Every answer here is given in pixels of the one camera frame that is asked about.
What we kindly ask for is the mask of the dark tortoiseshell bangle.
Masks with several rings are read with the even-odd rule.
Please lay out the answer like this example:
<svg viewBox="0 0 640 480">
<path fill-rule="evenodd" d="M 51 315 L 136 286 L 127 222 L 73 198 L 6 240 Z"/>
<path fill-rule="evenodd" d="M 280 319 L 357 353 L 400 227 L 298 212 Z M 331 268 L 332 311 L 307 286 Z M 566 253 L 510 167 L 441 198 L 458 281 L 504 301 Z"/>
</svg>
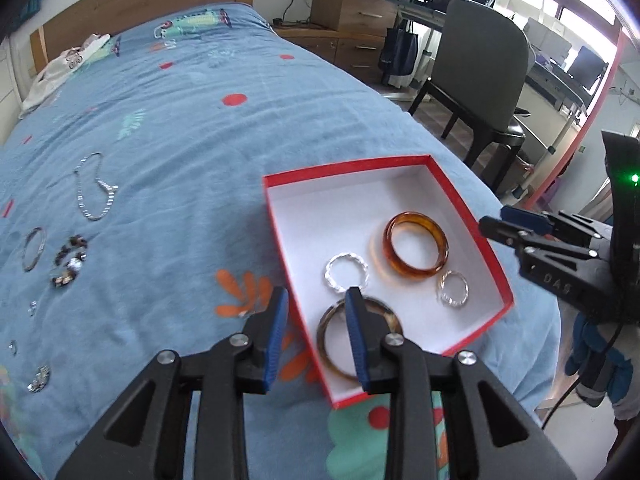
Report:
<svg viewBox="0 0 640 480">
<path fill-rule="evenodd" d="M 404 333 L 400 318 L 387 304 L 372 296 L 364 296 L 363 301 L 368 311 L 384 318 L 390 332 Z M 327 370 L 354 384 L 358 382 L 344 299 L 329 306 L 321 315 L 316 330 L 316 347 L 320 361 Z"/>
</svg>

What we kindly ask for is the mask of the amber resin bangle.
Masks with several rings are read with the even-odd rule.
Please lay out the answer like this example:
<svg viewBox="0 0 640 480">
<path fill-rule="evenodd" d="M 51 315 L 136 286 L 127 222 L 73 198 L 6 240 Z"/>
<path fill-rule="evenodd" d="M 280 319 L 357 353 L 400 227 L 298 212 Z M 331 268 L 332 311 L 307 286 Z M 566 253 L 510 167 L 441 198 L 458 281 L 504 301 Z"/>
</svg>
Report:
<svg viewBox="0 0 640 480">
<path fill-rule="evenodd" d="M 403 211 L 384 226 L 382 252 L 388 266 L 408 280 L 424 281 L 446 266 L 449 243 L 442 227 L 422 212 Z"/>
</svg>

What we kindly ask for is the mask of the red white jewelry box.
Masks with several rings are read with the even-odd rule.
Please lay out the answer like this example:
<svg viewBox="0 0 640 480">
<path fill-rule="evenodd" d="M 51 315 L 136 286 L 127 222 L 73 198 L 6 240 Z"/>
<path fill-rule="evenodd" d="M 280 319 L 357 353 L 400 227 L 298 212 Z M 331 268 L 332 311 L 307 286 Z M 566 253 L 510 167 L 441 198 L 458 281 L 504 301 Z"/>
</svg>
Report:
<svg viewBox="0 0 640 480">
<path fill-rule="evenodd" d="M 387 304 L 404 334 L 434 353 L 453 354 L 514 304 L 503 267 L 480 236 L 474 214 L 431 155 L 336 162 L 270 174 L 266 202 L 292 300 L 311 349 L 337 287 L 359 285 Z M 387 264 L 382 234 L 390 218 L 417 211 L 446 233 L 452 277 L 446 291 L 469 295 L 459 308 L 437 297 L 438 278 L 403 278 Z"/>
</svg>

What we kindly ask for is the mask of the thin silver bangle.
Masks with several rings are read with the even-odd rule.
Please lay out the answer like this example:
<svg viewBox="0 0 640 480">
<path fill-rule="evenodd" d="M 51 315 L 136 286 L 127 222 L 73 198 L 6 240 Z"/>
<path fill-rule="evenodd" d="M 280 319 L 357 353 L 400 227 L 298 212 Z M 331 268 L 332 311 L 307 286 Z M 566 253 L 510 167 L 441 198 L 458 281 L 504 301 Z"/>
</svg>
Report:
<svg viewBox="0 0 640 480">
<path fill-rule="evenodd" d="M 25 237 L 21 265 L 24 272 L 30 272 L 37 266 L 47 244 L 47 231 L 41 226 L 33 228 Z"/>
</svg>

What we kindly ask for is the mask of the blue patterned bedspread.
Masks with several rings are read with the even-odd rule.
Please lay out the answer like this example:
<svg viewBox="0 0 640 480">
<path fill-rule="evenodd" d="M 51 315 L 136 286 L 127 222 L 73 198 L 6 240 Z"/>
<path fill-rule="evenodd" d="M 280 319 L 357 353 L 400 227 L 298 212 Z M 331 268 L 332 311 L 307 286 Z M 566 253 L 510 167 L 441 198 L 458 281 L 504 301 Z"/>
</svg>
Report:
<svg viewBox="0 0 640 480">
<path fill-rule="evenodd" d="M 159 27 L 108 40 L 2 146 L 1 421 L 39 479 L 158 352 L 210 348 L 285 282 L 268 174 L 431 155 L 473 214 L 500 208 L 411 116 L 250 6 L 171 40 Z"/>
</svg>

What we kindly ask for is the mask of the dark hanging bag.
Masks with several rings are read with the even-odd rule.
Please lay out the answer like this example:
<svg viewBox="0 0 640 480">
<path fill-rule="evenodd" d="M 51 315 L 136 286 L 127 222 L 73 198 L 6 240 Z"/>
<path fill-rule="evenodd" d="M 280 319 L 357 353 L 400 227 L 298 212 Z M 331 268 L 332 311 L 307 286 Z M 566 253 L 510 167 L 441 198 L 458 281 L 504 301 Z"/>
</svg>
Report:
<svg viewBox="0 0 640 480">
<path fill-rule="evenodd" d="M 387 29 L 378 58 L 378 68 L 382 70 L 381 82 L 386 86 L 390 84 L 392 77 L 405 77 L 413 73 L 419 38 L 409 27 L 408 20 L 401 20 L 393 28 Z"/>
</svg>

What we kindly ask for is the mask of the low wooden nightstand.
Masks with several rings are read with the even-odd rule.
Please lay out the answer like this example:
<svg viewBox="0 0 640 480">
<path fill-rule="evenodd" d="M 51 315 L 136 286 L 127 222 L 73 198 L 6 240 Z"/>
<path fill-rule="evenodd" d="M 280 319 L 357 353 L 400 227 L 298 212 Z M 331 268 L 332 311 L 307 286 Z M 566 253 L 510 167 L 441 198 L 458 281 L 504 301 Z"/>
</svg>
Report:
<svg viewBox="0 0 640 480">
<path fill-rule="evenodd" d="M 340 32 L 319 26 L 274 26 L 276 33 L 297 44 L 365 84 L 380 84 L 378 59 L 384 38 L 360 32 Z"/>
</svg>

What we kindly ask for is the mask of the wooden drawer cabinet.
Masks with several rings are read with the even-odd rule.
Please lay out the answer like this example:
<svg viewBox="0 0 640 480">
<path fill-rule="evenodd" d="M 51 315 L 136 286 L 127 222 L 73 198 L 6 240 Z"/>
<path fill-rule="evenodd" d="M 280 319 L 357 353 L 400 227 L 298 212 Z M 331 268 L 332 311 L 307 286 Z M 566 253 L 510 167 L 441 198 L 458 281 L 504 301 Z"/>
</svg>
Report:
<svg viewBox="0 0 640 480">
<path fill-rule="evenodd" d="M 337 32 L 385 36 L 400 0 L 311 0 L 310 22 Z"/>
</svg>

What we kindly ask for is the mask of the white garment on bed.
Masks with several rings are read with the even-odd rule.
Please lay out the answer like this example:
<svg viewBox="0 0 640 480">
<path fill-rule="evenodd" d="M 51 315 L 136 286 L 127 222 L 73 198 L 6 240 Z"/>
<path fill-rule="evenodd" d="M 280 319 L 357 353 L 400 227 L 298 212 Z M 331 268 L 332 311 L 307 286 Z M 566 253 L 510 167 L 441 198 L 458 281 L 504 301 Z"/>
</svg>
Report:
<svg viewBox="0 0 640 480">
<path fill-rule="evenodd" d="M 102 49 L 111 39 L 109 34 L 90 35 L 80 47 L 63 51 L 40 70 L 22 102 L 21 115 L 24 116 L 40 106 L 51 94 L 65 84 L 81 66 Z"/>
</svg>

